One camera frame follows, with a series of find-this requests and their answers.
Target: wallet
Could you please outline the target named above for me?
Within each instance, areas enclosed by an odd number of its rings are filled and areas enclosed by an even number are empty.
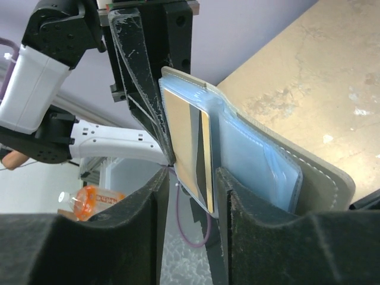
[[[239,118],[217,88],[175,69],[162,73],[174,168],[199,205],[218,216],[215,172],[224,167],[259,197],[294,213],[303,174],[289,154]]]

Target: orange bottle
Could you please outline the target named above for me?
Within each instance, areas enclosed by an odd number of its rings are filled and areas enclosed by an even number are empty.
[[[58,202],[69,203],[78,219],[87,221],[91,216],[104,211],[124,198],[125,195],[121,193],[89,185],[74,194],[62,192]]]

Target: stitching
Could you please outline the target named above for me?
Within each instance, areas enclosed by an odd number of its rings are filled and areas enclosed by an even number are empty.
[[[177,77],[177,78],[179,78],[179,79],[181,79],[181,80],[185,80],[185,81],[188,82],[188,83],[195,84],[194,82],[191,82],[191,81],[189,81],[189,80],[187,80],[187,79],[184,79],[184,78],[182,78],[182,77],[179,77],[179,76],[176,75],[176,74],[171,74],[171,76]],[[208,90],[211,91],[212,93],[214,93],[215,95],[217,95],[217,97],[219,97],[219,94],[217,94],[214,90],[211,90],[211,89],[208,89]],[[335,205],[336,205],[336,203],[337,203],[337,198],[338,198],[338,191],[339,191],[339,188],[338,188],[336,182],[335,182],[330,176],[328,176],[327,174],[325,174],[323,171],[319,170],[319,169],[316,168],[315,166],[312,166],[310,163],[304,161],[304,159],[301,159],[300,157],[298,157],[298,156],[296,156],[295,154],[291,153],[289,150],[286,150],[286,149],[283,148],[283,147],[280,147],[280,149],[286,151],[289,155],[295,157],[296,159],[298,159],[299,161],[303,162],[303,163],[306,164],[307,166],[309,166],[309,167],[315,169],[316,171],[318,171],[319,173],[321,173],[322,175],[324,175],[328,180],[330,180],[330,181],[332,182],[332,184],[334,185],[334,191],[335,191],[335,194],[334,194],[334,196],[333,196],[334,199],[333,199],[332,204],[331,204],[331,206],[330,206],[330,210],[332,210],[332,209],[335,207]]]
[[[325,174],[323,171],[319,170],[319,169],[316,168],[315,166],[312,166],[310,163],[304,161],[304,159],[301,159],[300,157],[296,156],[295,154],[291,153],[289,150],[286,150],[286,149],[283,148],[283,147],[280,147],[280,148],[281,148],[282,150],[286,151],[287,153],[289,153],[291,156],[297,158],[299,161],[303,162],[303,163],[306,164],[307,166],[309,166],[309,167],[315,169],[316,171],[318,171],[318,172],[321,173],[322,175],[326,176],[326,178],[329,179],[329,180],[332,182],[332,184],[334,185],[334,191],[335,191],[335,194],[334,194],[334,196],[333,196],[334,199],[333,199],[332,204],[331,204],[331,206],[330,206],[330,210],[332,210],[332,209],[335,207],[335,205],[336,205],[336,203],[337,203],[337,198],[338,198],[338,191],[339,191],[339,188],[338,188],[336,182],[335,182],[330,176],[328,176],[327,174]]]

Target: beige tabletop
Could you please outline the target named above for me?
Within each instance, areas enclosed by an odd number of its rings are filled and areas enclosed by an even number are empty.
[[[320,0],[218,86],[241,112],[380,188],[380,0]]]

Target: white bottle cap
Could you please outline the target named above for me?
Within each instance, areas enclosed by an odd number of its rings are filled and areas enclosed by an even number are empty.
[[[58,197],[58,202],[68,202],[70,200],[70,193],[67,192],[61,192]]]

